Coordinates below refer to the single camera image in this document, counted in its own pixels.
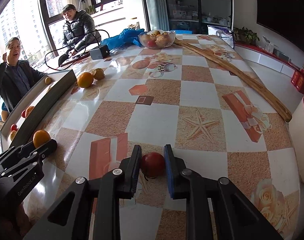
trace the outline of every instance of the black charging box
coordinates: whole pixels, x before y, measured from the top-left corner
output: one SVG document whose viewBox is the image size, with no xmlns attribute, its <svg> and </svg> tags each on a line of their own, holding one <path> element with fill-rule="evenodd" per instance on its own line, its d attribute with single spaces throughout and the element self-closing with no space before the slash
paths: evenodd
<svg viewBox="0 0 304 240">
<path fill-rule="evenodd" d="M 110 55 L 110 50 L 107 45 L 97 46 L 90 50 L 92 59 L 103 59 Z"/>
</svg>

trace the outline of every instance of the black cable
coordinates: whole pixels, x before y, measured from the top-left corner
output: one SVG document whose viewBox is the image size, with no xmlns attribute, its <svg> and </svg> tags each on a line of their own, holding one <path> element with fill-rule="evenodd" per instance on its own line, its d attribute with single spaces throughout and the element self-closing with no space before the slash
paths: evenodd
<svg viewBox="0 0 304 240">
<path fill-rule="evenodd" d="M 82 35 L 75 36 L 75 37 L 84 37 L 85 35 L 92 34 L 93 32 L 98 32 L 98 31 L 104 31 L 104 32 L 106 32 L 106 33 L 108 34 L 108 37 L 110 37 L 110 34 L 109 34 L 106 30 L 94 30 L 94 31 L 91 31 L 91 32 L 88 32 L 88 33 L 85 33 L 85 34 L 82 34 Z M 100 43 L 99 43 L 98 39 L 96 38 L 96 36 L 95 36 L 95 35 L 93 35 L 93 36 L 94 36 L 96 42 L 98 43 L 98 45 L 100 45 Z M 83 54 L 85 53 L 85 50 L 86 50 L 86 44 L 87 44 L 87 39 L 88 39 L 88 37 L 89 37 L 89 36 L 87 36 L 86 41 L 85 41 L 85 49 L 84 49 Z M 75 41 L 75 42 L 73 42 L 73 43 L 71 43 L 71 44 L 68 44 L 67 46 L 64 46 L 64 47 L 62 47 L 62 48 L 60 48 L 60 49 L 65 49 L 65 48 L 67 48 L 67 47 L 70 47 L 71 45 L 74 45 L 74 44 L 78 43 L 78 42 L 79 42 L 79 41 Z M 46 62 L 46 56 L 49 55 L 50 53 L 53 53 L 53 52 L 58 51 L 58 50 L 60 50 L 60 49 L 52 50 L 52 51 L 48 52 L 48 53 L 44 56 L 44 63 L 45 63 L 45 65 L 46 65 L 48 68 L 53 69 L 53 70 L 56 70 L 56 71 L 61 71 L 61 70 L 66 70 L 66 69 L 68 69 L 68 68 L 74 63 L 74 62 L 71 63 L 71 64 L 70 64 L 67 68 L 65 68 L 65 69 L 55 69 L 55 68 L 51 68 L 51 67 L 47 64 L 47 62 Z"/>
</svg>

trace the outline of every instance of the red cherry tomato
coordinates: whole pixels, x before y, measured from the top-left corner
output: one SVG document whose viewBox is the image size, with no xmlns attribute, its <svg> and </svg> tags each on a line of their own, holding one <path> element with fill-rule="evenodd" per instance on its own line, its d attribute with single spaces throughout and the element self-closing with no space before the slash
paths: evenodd
<svg viewBox="0 0 304 240">
<path fill-rule="evenodd" d="M 11 131 L 17 131 L 18 127 L 16 126 L 16 124 L 11 125 Z"/>
<path fill-rule="evenodd" d="M 156 43 L 155 43 L 155 41 L 148 41 L 147 42 L 147 46 L 149 46 L 149 47 L 155 47 Z"/>
<path fill-rule="evenodd" d="M 165 159 L 157 153 L 145 154 L 141 161 L 141 171 L 147 177 L 154 178 L 163 175 L 165 171 Z"/>
</svg>

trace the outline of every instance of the bowl of fruit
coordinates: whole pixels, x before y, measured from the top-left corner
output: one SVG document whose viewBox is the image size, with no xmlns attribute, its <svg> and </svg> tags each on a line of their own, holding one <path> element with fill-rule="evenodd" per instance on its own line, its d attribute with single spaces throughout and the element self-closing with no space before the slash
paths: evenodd
<svg viewBox="0 0 304 240">
<path fill-rule="evenodd" d="M 139 34 L 140 43 L 149 49 L 169 47 L 175 40 L 175 31 L 151 30 Z"/>
</svg>

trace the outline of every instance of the blue collared shirt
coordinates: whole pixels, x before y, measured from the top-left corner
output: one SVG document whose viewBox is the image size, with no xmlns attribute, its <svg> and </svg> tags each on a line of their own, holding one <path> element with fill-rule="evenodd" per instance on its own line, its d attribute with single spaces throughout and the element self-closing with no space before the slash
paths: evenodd
<svg viewBox="0 0 304 240">
<path fill-rule="evenodd" d="M 6 68 L 10 70 L 10 77 L 18 87 L 20 94 L 22 97 L 30 90 L 30 84 L 27 75 L 23 71 L 22 67 L 20 66 L 19 62 L 16 66 L 9 66 L 6 64 Z"/>
</svg>

